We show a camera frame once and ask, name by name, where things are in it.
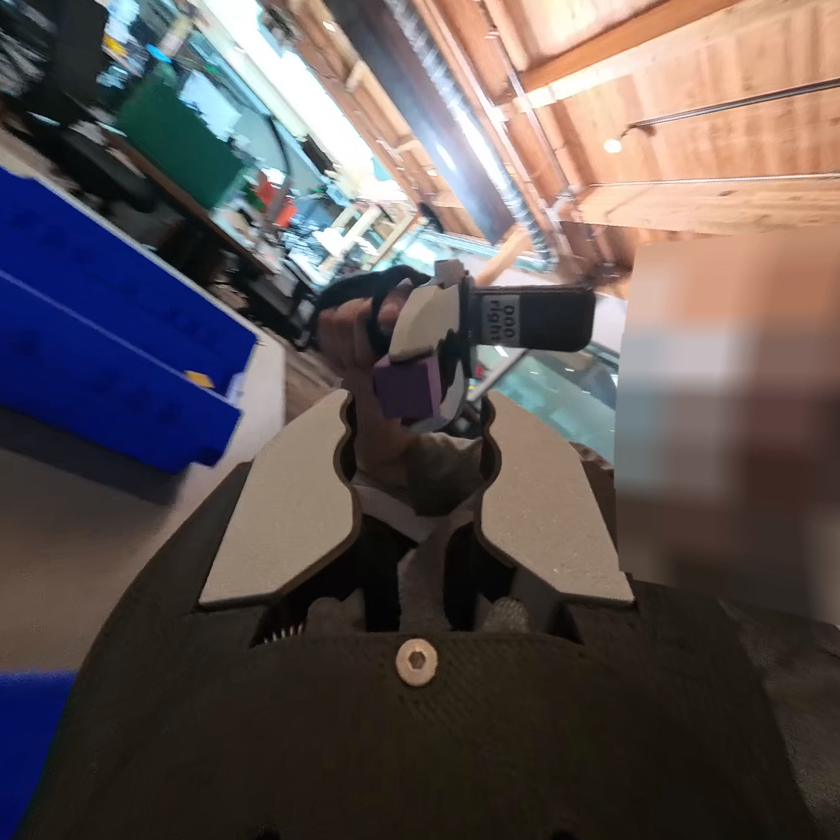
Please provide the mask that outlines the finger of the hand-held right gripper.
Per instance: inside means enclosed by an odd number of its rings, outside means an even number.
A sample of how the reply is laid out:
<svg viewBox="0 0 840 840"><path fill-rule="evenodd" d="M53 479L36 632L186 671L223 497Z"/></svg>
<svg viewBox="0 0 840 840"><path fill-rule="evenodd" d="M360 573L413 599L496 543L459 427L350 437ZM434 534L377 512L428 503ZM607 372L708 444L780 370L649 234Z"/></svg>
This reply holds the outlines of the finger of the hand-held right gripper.
<svg viewBox="0 0 840 840"><path fill-rule="evenodd" d="M460 309L459 286L415 288L396 321L389 361L404 363L434 354L450 333L460 330Z"/></svg>
<svg viewBox="0 0 840 840"><path fill-rule="evenodd" d="M442 400L430 418L410 423L418 434L442 432L461 414L469 393L475 352L467 339L449 332L438 344L437 362L443 389Z"/></svg>

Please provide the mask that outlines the person's right forearm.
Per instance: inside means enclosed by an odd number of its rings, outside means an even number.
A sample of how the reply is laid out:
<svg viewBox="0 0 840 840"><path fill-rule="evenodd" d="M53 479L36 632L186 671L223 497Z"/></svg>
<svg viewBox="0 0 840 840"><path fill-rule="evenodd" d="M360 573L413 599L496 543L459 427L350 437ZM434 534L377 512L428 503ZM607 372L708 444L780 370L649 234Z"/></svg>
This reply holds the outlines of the person's right forearm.
<svg viewBox="0 0 840 840"><path fill-rule="evenodd" d="M386 418L364 371L347 373L342 385L353 397L356 465L374 486L425 518L452 513L482 487L481 441L420 434Z"/></svg>

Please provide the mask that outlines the green board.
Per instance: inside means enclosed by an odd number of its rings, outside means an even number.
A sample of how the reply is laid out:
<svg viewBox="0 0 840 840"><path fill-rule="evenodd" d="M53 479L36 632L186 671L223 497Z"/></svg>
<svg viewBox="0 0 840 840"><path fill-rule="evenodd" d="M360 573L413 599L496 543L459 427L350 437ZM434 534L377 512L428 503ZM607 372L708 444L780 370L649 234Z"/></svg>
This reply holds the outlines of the green board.
<svg viewBox="0 0 840 840"><path fill-rule="evenodd" d="M202 208L214 209L245 182L246 163L158 77L145 79L117 114L130 145Z"/></svg>

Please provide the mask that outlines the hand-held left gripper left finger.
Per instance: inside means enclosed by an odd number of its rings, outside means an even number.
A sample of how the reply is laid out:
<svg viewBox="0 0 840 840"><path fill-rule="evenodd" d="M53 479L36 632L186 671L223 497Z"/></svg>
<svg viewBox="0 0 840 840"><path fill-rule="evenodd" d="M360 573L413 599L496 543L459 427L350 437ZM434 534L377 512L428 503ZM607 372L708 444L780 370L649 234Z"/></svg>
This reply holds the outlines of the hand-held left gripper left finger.
<svg viewBox="0 0 840 840"><path fill-rule="evenodd" d="M352 395L339 389L254 458L198 603L221 608L287 595L361 532Z"/></svg>

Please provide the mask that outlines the grey desk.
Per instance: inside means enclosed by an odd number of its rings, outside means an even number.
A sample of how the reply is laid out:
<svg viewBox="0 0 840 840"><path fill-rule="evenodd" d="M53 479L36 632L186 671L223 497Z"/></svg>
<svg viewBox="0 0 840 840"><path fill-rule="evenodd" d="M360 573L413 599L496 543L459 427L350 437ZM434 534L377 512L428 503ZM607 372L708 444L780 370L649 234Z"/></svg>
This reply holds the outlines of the grey desk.
<svg viewBox="0 0 840 840"><path fill-rule="evenodd" d="M2 167L79 203L4 133ZM212 467L170 474L2 406L2 670L76 669L152 554L280 431L285 354L247 325L257 344L238 391L241 417Z"/></svg>

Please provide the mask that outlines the person's right hand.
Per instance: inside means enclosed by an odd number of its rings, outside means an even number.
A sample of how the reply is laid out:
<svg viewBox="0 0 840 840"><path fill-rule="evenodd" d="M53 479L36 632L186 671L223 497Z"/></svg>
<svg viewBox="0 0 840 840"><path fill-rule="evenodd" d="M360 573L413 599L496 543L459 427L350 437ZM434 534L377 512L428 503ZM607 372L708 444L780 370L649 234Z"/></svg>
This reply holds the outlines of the person's right hand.
<svg viewBox="0 0 840 840"><path fill-rule="evenodd" d="M397 288L382 300L351 299L318 315L319 350L347 390L359 392L371 386L373 369L389 350L410 294L409 287Z"/></svg>

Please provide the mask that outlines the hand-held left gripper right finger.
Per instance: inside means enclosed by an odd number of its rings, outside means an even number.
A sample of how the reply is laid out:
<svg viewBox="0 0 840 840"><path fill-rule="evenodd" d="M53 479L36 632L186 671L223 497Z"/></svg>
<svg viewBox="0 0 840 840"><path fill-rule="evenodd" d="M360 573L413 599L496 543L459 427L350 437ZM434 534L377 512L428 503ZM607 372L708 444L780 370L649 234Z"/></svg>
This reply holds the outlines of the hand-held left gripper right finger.
<svg viewBox="0 0 840 840"><path fill-rule="evenodd" d="M485 402L490 476L480 495L480 543L513 569L510 597L537 632L571 604L635 604L579 453L508 397Z"/></svg>

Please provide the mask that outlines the silver ventilation duct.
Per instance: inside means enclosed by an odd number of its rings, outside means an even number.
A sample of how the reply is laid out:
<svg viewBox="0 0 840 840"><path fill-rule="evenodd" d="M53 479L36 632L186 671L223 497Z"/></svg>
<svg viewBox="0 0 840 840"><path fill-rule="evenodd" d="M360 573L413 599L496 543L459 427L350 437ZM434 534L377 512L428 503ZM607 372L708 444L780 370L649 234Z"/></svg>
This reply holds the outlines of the silver ventilation duct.
<svg viewBox="0 0 840 840"><path fill-rule="evenodd" d="M405 36L412 52L419 59L427 78L465 136L468 146L489 176L490 182L496 188L514 222L528 233L532 251L539 264L539 271L542 273L552 271L559 262L555 248L546 239L518 185L509 174L496 149L489 142L474 109L465 98L463 89L436 47L425 23L414 11L410 2L386 1L385 5Z"/></svg>

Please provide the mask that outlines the purple cube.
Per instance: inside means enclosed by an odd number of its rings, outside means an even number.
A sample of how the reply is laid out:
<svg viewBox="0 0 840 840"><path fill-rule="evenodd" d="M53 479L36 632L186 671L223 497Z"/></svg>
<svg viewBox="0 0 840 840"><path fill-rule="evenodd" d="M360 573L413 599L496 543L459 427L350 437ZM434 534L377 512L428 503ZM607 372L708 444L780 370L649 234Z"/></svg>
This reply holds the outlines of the purple cube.
<svg viewBox="0 0 840 840"><path fill-rule="evenodd" d="M389 419L429 419L443 398L436 355L405 362L384 357L374 365L373 383L381 413Z"/></svg>

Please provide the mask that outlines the blue plastic bin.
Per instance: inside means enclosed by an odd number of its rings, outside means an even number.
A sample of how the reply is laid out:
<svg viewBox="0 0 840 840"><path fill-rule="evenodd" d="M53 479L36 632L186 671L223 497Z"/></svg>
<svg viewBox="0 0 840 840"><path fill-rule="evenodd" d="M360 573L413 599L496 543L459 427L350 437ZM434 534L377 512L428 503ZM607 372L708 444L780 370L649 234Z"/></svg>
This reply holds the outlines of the blue plastic bin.
<svg viewBox="0 0 840 840"><path fill-rule="evenodd" d="M38 178L1 173L1 402L177 474L222 458L257 334ZM189 382L208 375L215 388Z"/></svg>
<svg viewBox="0 0 840 840"><path fill-rule="evenodd" d="M75 671L1 674L1 838L9 839L32 799L67 703Z"/></svg>

